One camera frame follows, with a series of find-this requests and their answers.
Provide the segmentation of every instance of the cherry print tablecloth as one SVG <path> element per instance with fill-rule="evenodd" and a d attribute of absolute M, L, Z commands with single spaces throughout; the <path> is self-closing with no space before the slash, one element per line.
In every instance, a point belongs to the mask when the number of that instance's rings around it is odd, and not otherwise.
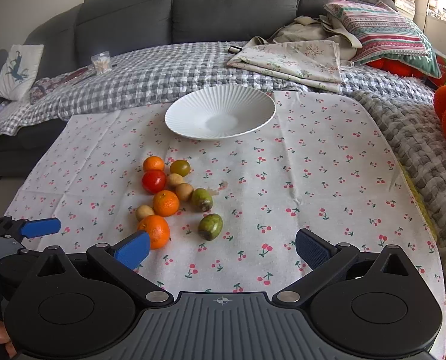
<path fill-rule="evenodd" d="M 397 161 L 366 110 L 331 94 L 275 92 L 274 120 L 254 133 L 216 142 L 174 135 L 170 104 L 73 116 L 11 203 L 14 218 L 56 216 L 59 234 L 27 241 L 80 252 L 114 244 L 137 227 L 135 209 L 151 204 L 141 187 L 150 155 L 167 165 L 187 159 L 186 181 L 215 191 L 212 212 L 224 229 L 197 235 L 202 213 L 183 203 L 168 218 L 171 241 L 150 252 L 140 274 L 175 296 L 179 291 L 276 291 L 309 272 L 294 237 L 306 227 L 331 243 L 361 251 L 404 248 L 442 307 L 432 354 L 445 354 L 443 274 L 435 246 Z"/>

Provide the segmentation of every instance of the gray sofa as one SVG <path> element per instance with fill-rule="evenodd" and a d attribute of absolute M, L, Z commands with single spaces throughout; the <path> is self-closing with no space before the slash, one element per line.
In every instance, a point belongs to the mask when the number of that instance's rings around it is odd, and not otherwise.
<path fill-rule="evenodd" d="M 352 1 L 384 1 L 394 7 L 391 0 Z M 86 66 L 92 55 L 105 50 L 115 56 L 164 44 L 270 37 L 297 16 L 324 14 L 323 5 L 327 2 L 85 0 L 40 25 L 25 44 L 45 45 L 37 77 L 40 79 Z M 28 175 L 64 127 L 65 122 L 56 119 L 23 127 L 14 137 L 1 136 L 0 177 Z"/>

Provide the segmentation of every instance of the white bowl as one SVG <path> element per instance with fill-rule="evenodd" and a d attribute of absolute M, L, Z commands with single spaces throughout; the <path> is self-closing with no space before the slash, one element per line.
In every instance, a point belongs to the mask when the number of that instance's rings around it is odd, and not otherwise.
<path fill-rule="evenodd" d="M 237 137 L 263 127 L 276 112 L 271 97 L 257 89 L 220 85 L 175 101 L 165 115 L 168 128 L 198 140 Z"/>

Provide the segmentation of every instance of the triangular hole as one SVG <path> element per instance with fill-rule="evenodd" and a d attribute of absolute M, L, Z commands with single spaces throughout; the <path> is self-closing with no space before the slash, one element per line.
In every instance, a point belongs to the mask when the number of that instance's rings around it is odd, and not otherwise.
<path fill-rule="evenodd" d="M 49 256 L 42 269 L 38 273 L 38 276 L 50 276 L 65 273 L 65 268 L 61 264 L 60 259 L 57 256 Z"/>
<path fill-rule="evenodd" d="M 397 254 L 392 254 L 389 256 L 388 261 L 386 262 L 386 265 L 383 268 L 383 273 L 408 276 L 408 271 L 404 267 L 403 263 L 401 262 Z"/>

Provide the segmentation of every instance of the striped pillow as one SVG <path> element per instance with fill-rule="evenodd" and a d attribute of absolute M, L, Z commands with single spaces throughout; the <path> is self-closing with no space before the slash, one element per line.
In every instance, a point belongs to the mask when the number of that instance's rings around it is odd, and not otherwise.
<path fill-rule="evenodd" d="M 331 0 L 324 8 L 363 45 L 352 61 L 365 64 L 380 58 L 399 60 L 426 75 L 441 76 L 436 55 L 426 35 L 416 24 L 385 3 L 372 6 Z"/>

